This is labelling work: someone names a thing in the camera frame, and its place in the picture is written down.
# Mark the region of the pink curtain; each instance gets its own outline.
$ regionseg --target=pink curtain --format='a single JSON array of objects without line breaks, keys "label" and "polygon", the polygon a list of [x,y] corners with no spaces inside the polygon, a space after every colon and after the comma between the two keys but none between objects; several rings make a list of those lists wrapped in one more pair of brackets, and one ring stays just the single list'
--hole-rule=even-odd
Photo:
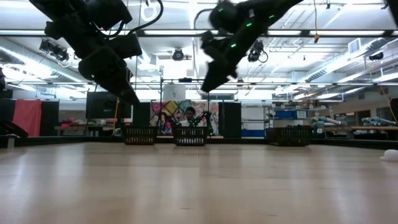
[{"label": "pink curtain", "polygon": [[41,100],[17,100],[15,102],[14,122],[25,130],[29,137],[40,136],[40,121],[42,119]]}]

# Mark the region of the wire basket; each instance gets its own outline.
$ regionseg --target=wire basket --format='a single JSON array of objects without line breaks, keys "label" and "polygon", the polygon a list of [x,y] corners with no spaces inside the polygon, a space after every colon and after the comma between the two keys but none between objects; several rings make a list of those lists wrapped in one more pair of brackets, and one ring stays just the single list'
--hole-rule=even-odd
[{"label": "wire basket", "polygon": [[155,144],[157,127],[122,127],[123,142],[126,145],[153,145]]},{"label": "wire basket", "polygon": [[269,144],[277,146],[307,146],[310,144],[310,126],[266,129]]},{"label": "wire basket", "polygon": [[207,142],[207,127],[174,127],[173,137],[177,146],[204,146]]}]

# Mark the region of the colorful mural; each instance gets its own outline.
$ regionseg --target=colorful mural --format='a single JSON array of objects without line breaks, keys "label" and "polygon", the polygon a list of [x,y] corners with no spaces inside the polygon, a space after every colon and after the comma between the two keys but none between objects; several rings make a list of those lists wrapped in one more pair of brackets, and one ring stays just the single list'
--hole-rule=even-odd
[{"label": "colorful mural", "polygon": [[[162,102],[162,112],[167,114],[168,116],[172,116],[174,120],[179,122],[185,119],[184,113],[189,106],[192,106],[196,111],[196,116],[199,116],[203,111],[207,110],[207,101],[195,102],[191,100],[184,100],[184,101]],[[159,110],[160,110],[160,103],[150,104],[151,126],[156,126]],[[218,103],[210,102],[209,110],[211,112],[211,125],[214,129],[213,133],[218,134]],[[164,124],[162,132],[164,134],[171,134],[172,132],[171,125],[168,121],[165,121],[164,117],[162,117],[162,124]]]}]

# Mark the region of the man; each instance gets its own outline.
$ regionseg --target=man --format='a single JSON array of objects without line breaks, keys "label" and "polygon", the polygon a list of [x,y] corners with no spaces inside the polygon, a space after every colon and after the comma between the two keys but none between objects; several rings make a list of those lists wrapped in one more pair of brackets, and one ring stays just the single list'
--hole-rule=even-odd
[{"label": "man", "polygon": [[[183,127],[189,127],[190,123],[195,119],[195,109],[193,107],[188,107],[185,110],[185,120],[180,121],[179,124]],[[200,121],[198,127],[203,127],[203,121]]]}]

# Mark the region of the wooden floor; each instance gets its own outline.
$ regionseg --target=wooden floor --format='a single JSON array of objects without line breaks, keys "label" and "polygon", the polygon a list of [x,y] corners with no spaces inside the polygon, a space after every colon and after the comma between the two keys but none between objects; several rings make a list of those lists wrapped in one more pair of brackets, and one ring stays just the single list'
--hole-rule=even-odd
[{"label": "wooden floor", "polygon": [[398,223],[398,163],[333,146],[81,143],[0,152],[0,223]]}]

